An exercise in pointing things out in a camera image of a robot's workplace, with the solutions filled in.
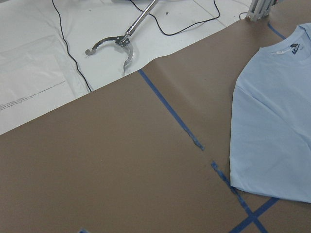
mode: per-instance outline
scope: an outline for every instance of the light blue t-shirt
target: light blue t-shirt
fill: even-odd
[[[311,23],[260,48],[233,95],[231,185],[311,203]]]

